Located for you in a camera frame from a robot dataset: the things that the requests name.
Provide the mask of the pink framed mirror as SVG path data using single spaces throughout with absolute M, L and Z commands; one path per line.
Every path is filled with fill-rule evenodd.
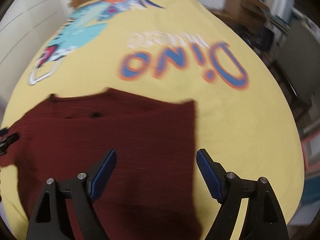
M 319 132 L 301 141 L 306 172 L 319 169 Z

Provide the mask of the yellow dino print bedspread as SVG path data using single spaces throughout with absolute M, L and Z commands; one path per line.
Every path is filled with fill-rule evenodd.
M 195 103 L 195 150 L 226 170 L 270 181 L 286 220 L 303 191 L 295 122 L 277 82 L 256 53 L 197 0 L 92 0 L 78 6 L 40 47 L 16 83 L 3 127 L 55 95 L 108 89 Z M 1 167 L 1 198 L 11 233 L 25 239 L 17 167 Z M 204 239 L 219 205 L 194 161 L 193 201 Z

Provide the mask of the wooden desk cabinet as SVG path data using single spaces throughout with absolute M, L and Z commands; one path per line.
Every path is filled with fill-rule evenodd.
M 269 11 L 260 0 L 225 0 L 223 11 L 243 25 L 261 25 L 266 21 L 263 10 Z

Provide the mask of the dark red knit sweater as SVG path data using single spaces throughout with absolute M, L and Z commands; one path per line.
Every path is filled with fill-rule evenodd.
M 16 121 L 19 139 L 1 157 L 17 167 L 27 216 L 48 178 L 88 171 L 109 149 L 117 163 L 94 209 L 110 239 L 199 239 L 195 215 L 195 103 L 162 102 L 108 89 L 51 95 Z

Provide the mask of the grey green chair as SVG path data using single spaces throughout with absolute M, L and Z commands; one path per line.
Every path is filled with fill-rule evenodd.
M 311 104 L 311 97 L 319 88 L 319 38 L 306 24 L 293 22 L 276 56 L 276 63 L 298 100 Z

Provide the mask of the white wardrobe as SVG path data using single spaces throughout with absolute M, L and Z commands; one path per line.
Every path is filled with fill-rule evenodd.
M 1 109 L 33 56 L 71 11 L 71 0 L 14 0 L 1 20 Z

